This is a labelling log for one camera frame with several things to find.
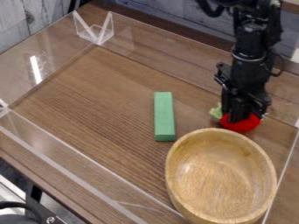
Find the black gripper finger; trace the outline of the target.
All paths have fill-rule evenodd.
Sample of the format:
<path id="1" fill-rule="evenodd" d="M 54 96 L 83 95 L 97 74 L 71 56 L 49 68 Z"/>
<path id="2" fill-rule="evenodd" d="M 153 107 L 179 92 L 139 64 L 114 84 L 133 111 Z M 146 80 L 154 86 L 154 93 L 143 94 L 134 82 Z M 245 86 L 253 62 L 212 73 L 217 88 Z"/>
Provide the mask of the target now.
<path id="1" fill-rule="evenodd" d="M 232 123 L 240 123 L 241 121 L 248 120 L 252 114 L 258 116 L 254 100 L 245 95 L 232 96 L 229 106 L 229 121 Z"/>
<path id="2" fill-rule="evenodd" d="M 232 94 L 228 89 L 222 89 L 222 97 L 221 97 L 221 103 L 222 103 L 222 113 L 229 114 L 232 112 Z"/>

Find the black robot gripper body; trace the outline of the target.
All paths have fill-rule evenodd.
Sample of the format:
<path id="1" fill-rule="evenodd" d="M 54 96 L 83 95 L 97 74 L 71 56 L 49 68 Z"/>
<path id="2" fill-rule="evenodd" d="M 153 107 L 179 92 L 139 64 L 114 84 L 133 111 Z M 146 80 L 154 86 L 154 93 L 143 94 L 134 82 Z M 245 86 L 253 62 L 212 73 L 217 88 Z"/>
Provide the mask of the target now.
<path id="1" fill-rule="evenodd" d="M 233 63 L 221 62 L 217 65 L 218 72 L 214 76 L 222 89 L 230 91 L 232 96 L 245 95 L 257 105 L 257 113 L 265 114 L 273 100 L 266 86 L 273 72 L 273 55 L 264 53 L 250 57 L 242 53 L 233 53 Z"/>

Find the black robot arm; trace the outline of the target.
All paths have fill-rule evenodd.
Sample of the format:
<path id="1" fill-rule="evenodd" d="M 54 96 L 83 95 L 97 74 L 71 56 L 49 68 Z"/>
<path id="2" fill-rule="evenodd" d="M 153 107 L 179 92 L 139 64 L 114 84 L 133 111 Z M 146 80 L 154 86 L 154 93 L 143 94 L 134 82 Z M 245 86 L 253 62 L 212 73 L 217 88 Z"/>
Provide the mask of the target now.
<path id="1" fill-rule="evenodd" d="M 281 73 L 276 45 L 282 39 L 281 0 L 196 0 L 205 14 L 233 16 L 236 44 L 233 62 L 218 64 L 216 81 L 222 85 L 222 113 L 230 123 L 252 116 L 264 118 L 272 105 L 266 85 Z"/>

